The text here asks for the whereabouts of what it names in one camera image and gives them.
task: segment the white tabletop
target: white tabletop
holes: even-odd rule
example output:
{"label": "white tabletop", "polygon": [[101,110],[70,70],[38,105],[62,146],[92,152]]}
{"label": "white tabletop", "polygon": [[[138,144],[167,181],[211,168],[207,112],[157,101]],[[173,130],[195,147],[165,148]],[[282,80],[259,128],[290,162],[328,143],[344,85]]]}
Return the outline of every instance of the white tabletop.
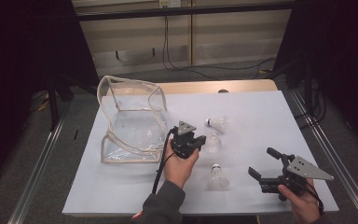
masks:
{"label": "white tabletop", "polygon": [[[227,116],[228,128],[220,135],[223,149],[215,154],[201,151],[186,182],[184,215],[253,215],[290,211],[289,202],[278,194],[262,193],[248,167],[263,177],[282,174],[282,162],[267,154],[273,147],[315,162],[280,91],[242,93],[167,94],[168,129],[183,120],[197,127],[196,137],[213,129],[207,118]],[[100,145],[107,120],[98,111],[83,158],[62,212],[76,217],[132,216],[142,210],[151,193],[158,163],[101,163]],[[212,165],[219,163],[230,185],[225,191],[207,189]],[[337,204],[324,181],[315,180],[324,211],[337,211]]]}

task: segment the hand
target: hand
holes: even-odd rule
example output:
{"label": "hand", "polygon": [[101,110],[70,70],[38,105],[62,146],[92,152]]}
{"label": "hand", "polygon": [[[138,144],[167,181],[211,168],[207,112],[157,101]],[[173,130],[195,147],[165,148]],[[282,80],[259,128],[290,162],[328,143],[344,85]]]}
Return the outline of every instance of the hand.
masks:
{"label": "hand", "polygon": [[[313,186],[312,179],[307,179],[307,182]],[[314,191],[309,185],[307,185],[307,189]],[[292,213],[297,223],[311,223],[321,216],[319,214],[318,201],[309,193],[304,192],[303,195],[298,197],[285,185],[278,186],[278,190],[292,203]]]}
{"label": "hand", "polygon": [[167,151],[165,152],[165,160],[171,156],[165,163],[164,176],[166,180],[173,182],[173,184],[182,189],[191,175],[194,164],[199,159],[200,151],[196,149],[187,160],[181,159],[176,154],[173,154],[171,141],[172,139],[168,142]]}

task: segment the metal rail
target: metal rail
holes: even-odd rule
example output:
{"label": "metal rail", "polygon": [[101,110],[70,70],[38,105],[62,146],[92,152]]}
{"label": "metal rail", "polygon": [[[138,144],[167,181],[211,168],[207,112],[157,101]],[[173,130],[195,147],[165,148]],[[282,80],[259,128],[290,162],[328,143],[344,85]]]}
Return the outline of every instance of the metal rail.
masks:
{"label": "metal rail", "polygon": [[[306,114],[307,109],[304,106],[305,101],[300,95],[300,93],[298,91],[296,92],[292,91],[291,93],[300,111]],[[330,141],[327,139],[327,136],[324,134],[324,131],[319,126],[316,119],[314,117],[309,116],[308,114],[305,117],[307,123],[310,126],[310,129],[312,130],[313,134],[316,137],[316,140],[319,142],[321,148],[323,149],[324,154],[332,164],[344,188],[346,189],[354,205],[358,209],[358,185],[356,184],[355,180],[349,173],[348,169],[345,167],[341,158],[334,150],[333,146],[331,145]]]}
{"label": "metal rail", "polygon": [[57,142],[58,136],[60,135],[63,121],[68,114],[70,104],[71,103],[65,104],[61,119],[59,120],[55,129],[50,132],[48,140],[43,147],[42,153],[39,157],[39,160],[37,161],[36,166],[34,167],[34,170],[31,174],[31,177],[29,178],[27,185],[22,192],[22,195],[17,201],[16,207],[11,214],[7,224],[21,224],[24,221],[25,216],[27,215],[28,209],[36,193],[37,187],[39,186],[39,182],[42,178],[46,165],[48,164],[48,159],[55,146],[55,143]]}
{"label": "metal rail", "polygon": [[76,15],[79,21],[101,21],[146,17],[164,17],[164,16],[182,16],[197,14],[229,13],[244,11],[265,11],[265,10],[283,10],[291,9],[294,6],[305,6],[307,3],[298,4],[297,2],[280,2],[264,4],[246,4],[232,6],[216,7],[170,7],[170,8],[153,8],[133,11],[119,12],[97,12],[97,13],[78,13]]}

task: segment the sleeve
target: sleeve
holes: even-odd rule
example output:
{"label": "sleeve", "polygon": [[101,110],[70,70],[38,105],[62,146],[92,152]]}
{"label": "sleeve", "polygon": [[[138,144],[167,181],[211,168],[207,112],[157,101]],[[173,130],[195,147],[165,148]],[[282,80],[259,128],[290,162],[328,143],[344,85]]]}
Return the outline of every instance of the sleeve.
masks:
{"label": "sleeve", "polygon": [[143,211],[133,216],[132,223],[180,224],[179,208],[185,200],[185,192],[170,181],[165,181],[156,195],[150,194]]}
{"label": "sleeve", "polygon": [[332,224],[331,220],[328,218],[326,214],[322,215],[319,219],[312,222],[311,224]]}

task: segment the black cable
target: black cable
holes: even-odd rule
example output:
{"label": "black cable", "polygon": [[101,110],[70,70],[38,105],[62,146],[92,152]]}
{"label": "black cable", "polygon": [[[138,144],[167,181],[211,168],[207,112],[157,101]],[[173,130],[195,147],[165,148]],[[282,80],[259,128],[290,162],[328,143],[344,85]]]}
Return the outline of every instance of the black cable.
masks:
{"label": "black cable", "polygon": [[159,182],[159,179],[161,178],[161,174],[162,174],[162,169],[164,169],[164,165],[165,165],[165,162],[168,160],[168,158],[172,155],[170,155],[167,160],[164,160],[165,158],[165,152],[167,150],[167,145],[168,145],[168,140],[170,139],[170,135],[171,133],[174,132],[174,129],[171,129],[168,134],[167,134],[167,137],[165,139],[165,142],[164,142],[164,148],[162,149],[162,154],[161,154],[161,160],[159,162],[159,167],[158,167],[158,170],[157,170],[157,175],[156,175],[156,179],[155,179],[155,182],[154,182],[154,185],[153,185],[153,189],[152,189],[152,193],[153,194],[156,194],[156,191],[157,191],[157,186],[158,186],[158,182]]}
{"label": "black cable", "polygon": [[165,165],[165,163],[167,163],[167,160],[168,160],[171,156],[173,156],[173,155],[175,155],[174,152],[173,152],[171,155],[169,155],[169,156],[167,157],[167,159],[165,159],[164,165]]}
{"label": "black cable", "polygon": [[[165,64],[165,50],[167,50],[167,58],[168,58],[168,62],[170,63],[170,65],[174,68],[174,69],[171,69],[171,68],[168,68],[167,65]],[[188,71],[188,72],[192,72],[192,73],[197,73],[199,75],[202,75],[203,77],[207,77],[207,78],[210,78],[212,80],[218,80],[214,77],[209,77],[205,74],[202,74],[201,72],[197,72],[197,71],[193,71],[193,70],[189,70],[189,69],[186,69],[186,68],[178,68],[176,66],[174,66],[172,63],[171,63],[171,60],[170,60],[170,53],[168,51],[168,18],[165,17],[165,36],[164,36],[164,48],[162,50],[162,63],[164,64],[164,67],[165,69],[169,70],[169,71],[173,71],[173,72],[177,72],[177,71]]]}
{"label": "black cable", "polygon": [[[162,63],[165,67],[165,69],[167,69],[168,71],[188,71],[188,72],[192,72],[192,73],[196,73],[196,74],[199,74],[199,75],[202,75],[204,77],[207,77],[207,78],[210,78],[210,79],[213,79],[213,80],[218,80],[214,77],[210,77],[210,76],[207,76],[205,74],[202,74],[201,72],[197,72],[197,71],[194,71],[194,70],[190,70],[190,68],[214,68],[214,69],[223,69],[223,70],[232,70],[232,71],[238,71],[238,70],[246,70],[246,69],[251,69],[251,68],[254,68],[254,67],[260,67],[260,65],[262,65],[263,63],[266,63],[266,62],[269,62],[269,61],[272,61],[272,60],[276,60],[275,57],[271,57],[271,58],[267,58],[266,60],[264,60],[263,62],[261,63],[257,63],[257,64],[254,64],[254,65],[251,65],[251,66],[247,66],[247,67],[240,67],[240,68],[227,68],[227,67],[220,67],[220,66],[213,66],[213,65],[193,65],[193,66],[186,66],[186,67],[176,67],[172,62],[171,62],[171,59],[170,59],[170,52],[168,50],[168,46],[169,46],[169,42],[168,42],[168,17],[166,16],[165,17],[165,34],[164,34],[164,47],[163,47],[163,51],[162,51]],[[168,60],[168,63],[172,66],[172,68],[169,68],[167,67],[166,63],[165,63],[165,51],[167,51],[167,60]]]}
{"label": "black cable", "polygon": [[289,69],[291,68],[294,64],[298,63],[300,61],[300,59],[296,58],[296,59],[293,59],[290,63],[284,65],[284,66],[281,66],[280,68],[276,69],[275,71],[273,71],[271,74],[269,74],[268,76],[266,76],[264,79],[274,79],[278,76],[280,76],[281,74],[283,74],[283,72],[286,70],[286,69]]}
{"label": "black cable", "polygon": [[320,115],[320,113],[318,113],[317,117],[315,117],[314,120],[311,120],[309,123],[307,123],[307,124],[305,124],[305,125],[299,127],[299,129],[305,129],[305,128],[307,128],[307,127],[313,126],[313,125],[315,125],[315,124],[320,123],[320,122],[324,119],[324,117],[325,117],[325,115],[326,115],[326,101],[325,101],[324,93],[323,93],[322,91],[321,91],[321,93],[322,93],[322,98],[323,98],[323,100],[324,100],[324,109],[323,109],[322,116],[321,116],[320,118],[318,118],[319,115]]}
{"label": "black cable", "polygon": [[322,216],[324,214],[324,203],[322,202],[322,200],[319,198],[318,193],[316,192],[316,189],[314,186],[312,186],[311,184],[309,184],[307,182],[307,184],[313,189],[313,192],[307,188],[305,188],[304,186],[300,185],[299,183],[297,183],[295,180],[291,179],[292,183],[296,184],[297,186],[301,187],[303,190],[305,190],[308,194],[310,194],[310,196],[312,196],[313,198],[315,198],[318,201],[318,210],[319,210],[319,214]]}
{"label": "black cable", "polygon": [[311,116],[314,117],[314,115],[315,115],[314,112],[315,112],[316,109],[318,109],[318,115],[316,117],[319,117],[319,114],[321,112],[321,105],[320,105],[320,102],[319,102],[319,92],[320,92],[320,89],[317,89],[315,95],[313,96],[314,105],[312,106],[312,108],[310,110],[306,111],[303,114],[294,115],[295,119],[299,119],[299,118],[304,117],[306,115],[311,115]]}
{"label": "black cable", "polygon": [[252,77],[252,79],[256,79],[259,74],[260,74],[260,65],[257,66],[257,71],[255,71],[255,76]]}

